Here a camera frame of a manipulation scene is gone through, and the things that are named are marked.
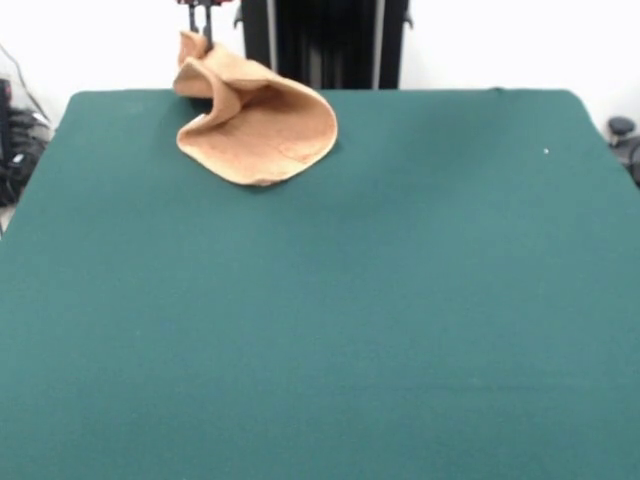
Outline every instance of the black metal frame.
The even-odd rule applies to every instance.
[[[247,58],[256,60],[263,65],[272,68],[271,54],[269,46],[269,21],[267,0],[250,0],[242,2],[242,18],[244,27],[245,53]],[[384,34],[382,41],[382,52],[380,58],[379,88],[397,89],[400,79],[400,65],[402,57],[402,43],[404,36],[404,23],[409,9],[409,0],[387,0],[384,12]],[[281,29],[279,22],[293,21],[290,12],[279,11],[276,14],[276,26]],[[286,42],[283,35],[278,35],[280,42],[279,49],[283,47],[282,42]],[[370,71],[372,65],[369,61],[363,61],[361,68]],[[291,72],[281,71],[285,76],[291,76]],[[307,79],[302,75],[301,81]]]

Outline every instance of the cable bundle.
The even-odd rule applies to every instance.
[[[50,136],[47,124],[37,112],[15,108],[8,112],[11,158],[0,158],[0,207],[18,202]]]

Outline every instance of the crumpled cloth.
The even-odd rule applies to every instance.
[[[323,158],[338,136],[336,115],[315,90],[193,32],[181,34],[178,95],[212,98],[211,112],[178,131],[185,154],[241,185],[287,180]]]

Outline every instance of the green felt table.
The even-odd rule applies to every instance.
[[[567,92],[328,92],[279,186],[75,96],[0,244],[2,480],[640,478],[640,198]]]

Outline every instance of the black vertical post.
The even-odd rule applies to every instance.
[[[267,0],[241,2],[246,57],[271,68]]]
[[[9,80],[0,78],[0,164],[6,165],[13,160],[11,129],[9,127],[10,102],[11,83]]]
[[[408,11],[409,0],[387,0],[385,3],[379,85],[381,89],[398,88],[404,23]]]

